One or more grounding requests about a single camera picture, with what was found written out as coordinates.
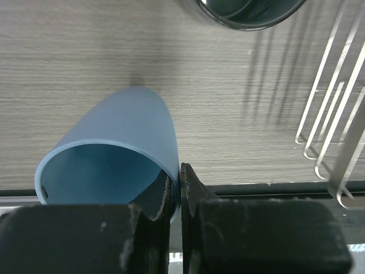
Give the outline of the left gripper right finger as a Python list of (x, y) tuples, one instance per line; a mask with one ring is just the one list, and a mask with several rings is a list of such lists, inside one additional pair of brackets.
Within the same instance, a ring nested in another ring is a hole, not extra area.
[(185, 273), (349, 273), (340, 226), (313, 200), (220, 199), (180, 170)]

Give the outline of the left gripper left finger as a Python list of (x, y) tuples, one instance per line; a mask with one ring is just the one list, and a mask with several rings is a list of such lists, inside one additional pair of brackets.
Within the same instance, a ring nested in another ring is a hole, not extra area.
[(33, 205), (1, 218), (2, 273), (167, 273), (172, 183), (127, 205)]

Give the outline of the blue cup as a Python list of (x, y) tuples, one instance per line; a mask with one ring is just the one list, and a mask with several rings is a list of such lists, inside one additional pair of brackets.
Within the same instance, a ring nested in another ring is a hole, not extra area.
[(173, 119), (157, 92), (134, 86), (89, 110), (39, 163), (34, 186), (43, 205), (127, 204), (159, 174), (172, 181), (175, 218), (180, 167)]

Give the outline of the grey mug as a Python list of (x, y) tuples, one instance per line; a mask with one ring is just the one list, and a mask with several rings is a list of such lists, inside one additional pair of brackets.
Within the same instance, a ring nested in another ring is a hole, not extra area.
[(304, 0), (281, 1), (178, 1), (196, 22), (238, 31), (273, 27), (292, 16)]

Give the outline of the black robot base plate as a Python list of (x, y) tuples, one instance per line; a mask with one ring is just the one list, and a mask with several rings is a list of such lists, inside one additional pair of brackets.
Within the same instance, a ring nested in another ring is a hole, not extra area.
[[(364, 196), (364, 181), (350, 182), (353, 195)], [(245, 199), (314, 199), (326, 205), (339, 220), (347, 244), (364, 244), (364, 211), (342, 208), (327, 192), (325, 182), (223, 184), (208, 186), (220, 198)], [(20, 206), (39, 204), (34, 190), (1, 191), (1, 216)], [(182, 251), (181, 215), (171, 225), (170, 250)]]

